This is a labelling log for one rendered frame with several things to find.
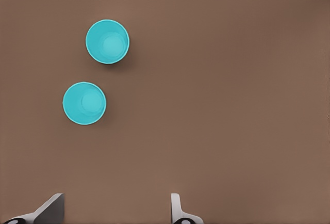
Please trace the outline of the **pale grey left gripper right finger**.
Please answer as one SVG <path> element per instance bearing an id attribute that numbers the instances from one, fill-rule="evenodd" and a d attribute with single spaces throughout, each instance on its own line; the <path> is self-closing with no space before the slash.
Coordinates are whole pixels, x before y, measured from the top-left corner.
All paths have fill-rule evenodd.
<path id="1" fill-rule="evenodd" d="M 171 224 L 204 224 L 202 218 L 182 210 L 180 195 L 171 193 Z"/>

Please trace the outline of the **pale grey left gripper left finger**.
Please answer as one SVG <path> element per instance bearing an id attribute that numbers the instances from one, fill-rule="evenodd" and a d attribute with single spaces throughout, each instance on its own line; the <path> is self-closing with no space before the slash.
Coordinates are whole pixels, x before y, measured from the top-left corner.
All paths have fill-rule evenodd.
<path id="1" fill-rule="evenodd" d="M 3 224 L 62 224 L 64 193 L 56 193 L 32 213 L 13 217 Z"/>

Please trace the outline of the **turquoise blue bowl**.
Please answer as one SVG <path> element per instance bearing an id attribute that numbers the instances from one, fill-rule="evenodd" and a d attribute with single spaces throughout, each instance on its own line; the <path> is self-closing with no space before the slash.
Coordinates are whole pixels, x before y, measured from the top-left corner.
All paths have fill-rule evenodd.
<path id="1" fill-rule="evenodd" d="M 121 23 L 115 20 L 100 20 L 88 29 L 85 44 L 89 55 L 94 60 L 111 65 L 126 56 L 130 38 Z"/>
<path id="2" fill-rule="evenodd" d="M 91 125 L 99 121 L 106 111 L 107 100 L 103 90 L 90 82 L 78 82 L 63 95 L 65 115 L 79 125 Z"/>

